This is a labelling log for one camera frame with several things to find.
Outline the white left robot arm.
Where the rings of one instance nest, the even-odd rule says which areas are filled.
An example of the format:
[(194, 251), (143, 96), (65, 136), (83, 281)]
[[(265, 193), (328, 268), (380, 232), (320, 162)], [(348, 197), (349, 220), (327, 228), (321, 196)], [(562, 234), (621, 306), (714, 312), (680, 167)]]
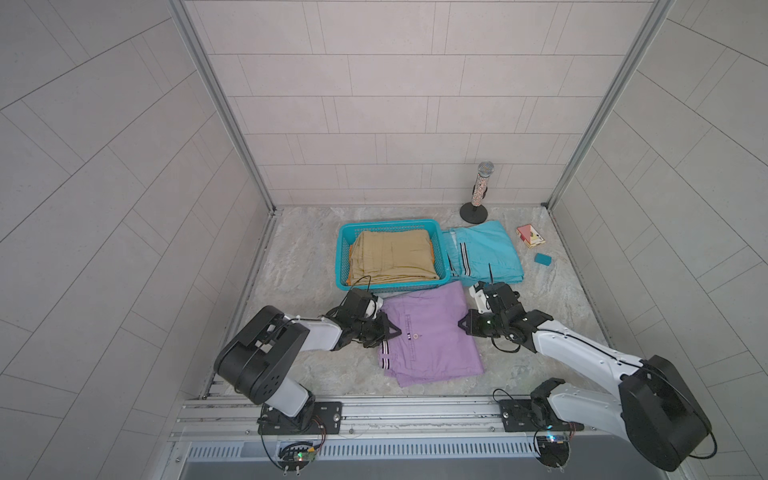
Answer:
[(281, 431), (306, 431), (319, 424), (319, 415), (314, 394), (288, 378), (298, 354), (351, 343), (375, 348), (401, 334), (383, 311), (383, 299), (364, 289), (349, 290), (318, 318), (290, 317), (267, 305), (223, 347), (214, 372), (252, 403), (276, 412)]

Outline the khaki pants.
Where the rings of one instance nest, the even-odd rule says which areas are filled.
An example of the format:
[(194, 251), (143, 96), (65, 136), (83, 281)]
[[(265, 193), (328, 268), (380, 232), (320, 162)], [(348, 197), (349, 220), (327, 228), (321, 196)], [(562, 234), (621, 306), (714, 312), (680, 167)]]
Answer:
[(363, 231), (349, 248), (347, 283), (371, 285), (439, 280), (434, 247), (424, 229)]

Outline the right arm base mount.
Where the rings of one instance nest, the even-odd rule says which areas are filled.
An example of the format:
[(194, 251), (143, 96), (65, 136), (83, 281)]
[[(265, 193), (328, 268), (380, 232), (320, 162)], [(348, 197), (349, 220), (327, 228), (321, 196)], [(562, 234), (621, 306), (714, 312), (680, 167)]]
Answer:
[(569, 431), (570, 425), (567, 422), (559, 420), (541, 420), (534, 412), (530, 399), (504, 398), (497, 400), (497, 404), (500, 409), (503, 429), (507, 433)]

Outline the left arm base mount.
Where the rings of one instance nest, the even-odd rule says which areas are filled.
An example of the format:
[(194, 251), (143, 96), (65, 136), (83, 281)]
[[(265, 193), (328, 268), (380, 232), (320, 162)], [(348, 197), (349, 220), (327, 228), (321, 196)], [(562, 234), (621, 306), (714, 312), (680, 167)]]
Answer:
[(311, 401), (290, 417), (275, 407), (264, 406), (258, 419), (260, 435), (336, 435), (340, 431), (342, 402)]

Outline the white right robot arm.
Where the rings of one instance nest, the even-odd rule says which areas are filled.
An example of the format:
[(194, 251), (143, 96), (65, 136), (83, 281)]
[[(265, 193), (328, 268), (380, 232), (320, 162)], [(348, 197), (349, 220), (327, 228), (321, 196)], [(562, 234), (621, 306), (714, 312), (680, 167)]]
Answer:
[(653, 466), (675, 471), (705, 440), (711, 421), (677, 368), (654, 355), (643, 359), (578, 334), (540, 310), (526, 310), (504, 283), (479, 282), (469, 294), (476, 306), (458, 326), (491, 341), (506, 339), (517, 350), (557, 360), (600, 386), (576, 388), (560, 378), (542, 382), (527, 400), (500, 403), (506, 423), (529, 422), (541, 463), (561, 467), (568, 450), (563, 433), (579, 425), (628, 441)]

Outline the purple pants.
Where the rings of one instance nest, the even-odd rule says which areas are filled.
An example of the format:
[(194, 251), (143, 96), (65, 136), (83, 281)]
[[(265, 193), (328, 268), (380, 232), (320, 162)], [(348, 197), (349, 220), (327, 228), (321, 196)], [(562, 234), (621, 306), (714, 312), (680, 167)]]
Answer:
[(460, 327), (469, 313), (460, 282), (384, 300), (382, 312), (401, 334), (379, 347), (379, 366), (401, 388), (484, 373), (475, 341)]

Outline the teal pants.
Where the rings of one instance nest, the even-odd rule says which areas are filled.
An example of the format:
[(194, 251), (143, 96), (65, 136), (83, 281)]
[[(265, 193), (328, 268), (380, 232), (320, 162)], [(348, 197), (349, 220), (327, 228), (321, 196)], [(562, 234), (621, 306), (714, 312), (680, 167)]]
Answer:
[(517, 250), (499, 221), (442, 232), (451, 277), (467, 288), (478, 282), (516, 284), (524, 280)]

